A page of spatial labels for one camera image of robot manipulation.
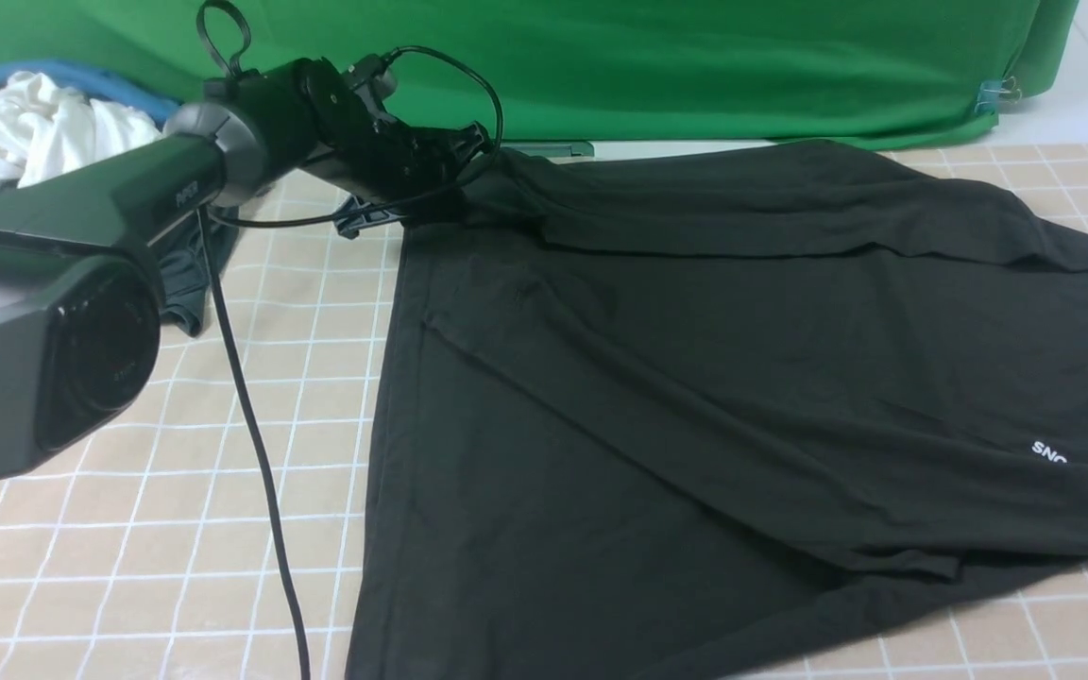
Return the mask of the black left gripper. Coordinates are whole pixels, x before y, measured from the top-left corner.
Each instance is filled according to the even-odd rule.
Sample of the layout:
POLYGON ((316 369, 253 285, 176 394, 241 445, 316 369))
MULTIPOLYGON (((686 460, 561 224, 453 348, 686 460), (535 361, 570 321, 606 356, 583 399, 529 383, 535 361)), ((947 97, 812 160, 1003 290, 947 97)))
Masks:
POLYGON ((462 217, 468 202, 459 178, 480 156, 498 151, 497 135, 480 122, 415 127, 367 94, 316 95, 314 108, 320 144, 302 169, 354 198, 331 217, 344 238, 401 219, 462 217))

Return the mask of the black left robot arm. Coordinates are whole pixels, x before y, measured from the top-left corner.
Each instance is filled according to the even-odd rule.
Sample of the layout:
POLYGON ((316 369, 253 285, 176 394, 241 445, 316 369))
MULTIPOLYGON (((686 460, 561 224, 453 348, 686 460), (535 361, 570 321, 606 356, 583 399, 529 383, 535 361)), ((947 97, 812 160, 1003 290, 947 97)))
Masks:
POLYGON ((0 193, 0 481, 104 426, 146 387, 164 292, 151 247, 190 217, 207 235, 293 171, 349 194, 341 235, 462 214, 465 186, 500 152, 495 126, 415 127, 384 103, 399 47, 346 70, 298 58, 271 72, 223 61, 163 138, 55 180, 0 193))

